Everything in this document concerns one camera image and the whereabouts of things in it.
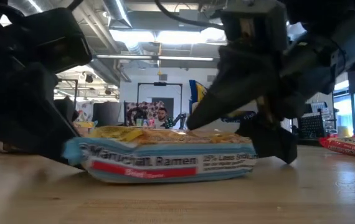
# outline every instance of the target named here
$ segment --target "black cable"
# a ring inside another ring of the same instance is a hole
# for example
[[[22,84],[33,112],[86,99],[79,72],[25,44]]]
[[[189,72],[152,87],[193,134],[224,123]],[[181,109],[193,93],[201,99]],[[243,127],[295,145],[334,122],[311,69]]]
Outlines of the black cable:
[[[83,2],[83,0],[73,0],[71,2],[71,4],[69,6],[67,6],[67,9],[70,9],[71,11],[73,11],[74,9],[76,9],[81,3]]]
[[[171,19],[174,19],[176,21],[179,21],[179,22],[182,22],[182,23],[185,23],[185,24],[190,24],[190,25],[193,25],[193,26],[213,27],[213,28],[216,28],[216,29],[224,30],[222,25],[212,24],[212,23],[209,23],[209,22],[192,21],[192,20],[189,20],[189,19],[181,18],[179,16],[176,16],[176,15],[170,13],[167,9],[165,9],[165,7],[160,3],[159,0],[154,0],[154,2],[155,2],[155,5],[157,5],[158,9],[163,14],[165,14],[165,16],[168,16]]]
[[[209,17],[208,17],[207,14],[205,13],[205,11],[202,12],[202,15],[204,15],[204,17],[209,20]]]
[[[183,4],[183,5],[187,6],[189,9],[191,9],[188,4],[186,4],[186,3],[184,3],[184,2],[179,2],[179,3],[175,6],[175,9],[173,10],[174,12],[176,12],[176,9],[178,8],[178,6],[179,6],[180,4]]]

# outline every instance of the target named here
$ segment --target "ceiling light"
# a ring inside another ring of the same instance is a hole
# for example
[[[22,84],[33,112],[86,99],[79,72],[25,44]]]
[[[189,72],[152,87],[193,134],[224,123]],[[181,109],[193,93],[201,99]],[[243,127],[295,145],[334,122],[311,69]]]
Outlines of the ceiling light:
[[[65,96],[71,96],[71,97],[73,97],[73,94],[66,93],[66,92],[64,92],[64,91],[60,91],[60,90],[59,90],[59,91],[57,91],[57,92],[59,92],[59,93],[65,95]]]
[[[175,57],[159,55],[96,55],[98,58],[125,59],[125,60],[190,60],[211,62],[216,58],[212,57]]]
[[[213,27],[204,29],[200,32],[200,35],[206,42],[226,40],[225,31]]]
[[[58,90],[74,90],[74,87],[68,87],[68,86],[56,86],[56,89]],[[94,88],[90,87],[78,87],[78,90],[95,90]]]
[[[34,0],[28,0],[28,2],[36,9],[36,11],[43,12],[43,10],[36,4]]]
[[[7,16],[3,15],[0,19],[0,24],[2,26],[7,26],[7,25],[10,25],[11,22],[10,22],[9,18],[7,18]]]
[[[144,55],[97,55],[98,58],[111,58],[111,59],[132,59],[132,60],[151,60],[152,56]]]
[[[89,73],[95,75],[97,78],[102,80],[102,78],[100,78],[98,73],[89,65],[76,66],[74,68],[70,68],[70,69],[68,69],[66,71],[63,71],[63,72],[59,73],[59,75],[66,75],[68,73],[81,73],[82,74],[83,72],[89,72]]]
[[[214,59],[209,57],[175,57],[175,56],[159,56],[160,60],[191,60],[200,62],[211,62]]]
[[[198,44],[204,43],[206,39],[200,32],[188,31],[161,31],[156,38],[162,44]]]
[[[64,99],[65,96],[54,96],[54,99],[55,100],[62,100]],[[119,100],[117,100],[115,97],[112,97],[112,96],[109,96],[109,97],[90,97],[90,96],[87,96],[87,97],[77,97],[76,98],[77,102],[82,102],[82,101],[92,101],[92,100],[95,100],[95,101],[110,101],[110,102],[119,102]]]
[[[348,80],[335,84],[334,91],[343,90],[343,89],[345,89],[347,87],[349,87],[349,81]]]
[[[120,42],[154,42],[154,34],[150,31],[120,31],[110,30],[114,40]]]

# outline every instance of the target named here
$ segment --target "white wall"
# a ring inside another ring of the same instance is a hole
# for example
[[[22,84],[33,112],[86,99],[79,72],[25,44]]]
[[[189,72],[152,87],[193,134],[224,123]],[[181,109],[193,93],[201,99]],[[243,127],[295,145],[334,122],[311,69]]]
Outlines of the white wall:
[[[189,80],[193,79],[208,87],[211,82],[207,82],[208,75],[217,75],[217,69],[214,68],[190,68],[188,71],[180,68],[162,68],[163,74],[168,75],[167,83],[180,83],[183,87],[182,92],[182,112],[189,112],[189,100],[191,99],[191,89]],[[121,83],[120,102],[136,102],[138,83],[158,82],[158,68],[147,68],[139,70],[137,68],[125,69],[129,75],[131,83]],[[174,98],[174,115],[180,113],[180,88],[178,86],[151,86],[143,85],[140,87],[139,101],[146,101],[147,98],[164,97]],[[119,122],[123,122],[123,111]]]
[[[337,76],[335,79],[335,84],[348,80],[348,73],[344,72]]]

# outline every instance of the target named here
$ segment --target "desk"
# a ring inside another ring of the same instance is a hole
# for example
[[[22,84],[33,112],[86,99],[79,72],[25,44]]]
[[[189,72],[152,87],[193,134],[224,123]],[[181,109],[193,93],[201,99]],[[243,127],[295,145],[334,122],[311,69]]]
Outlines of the desk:
[[[0,223],[355,223],[355,157],[303,147],[284,165],[193,184],[110,185],[38,156],[0,155]]]

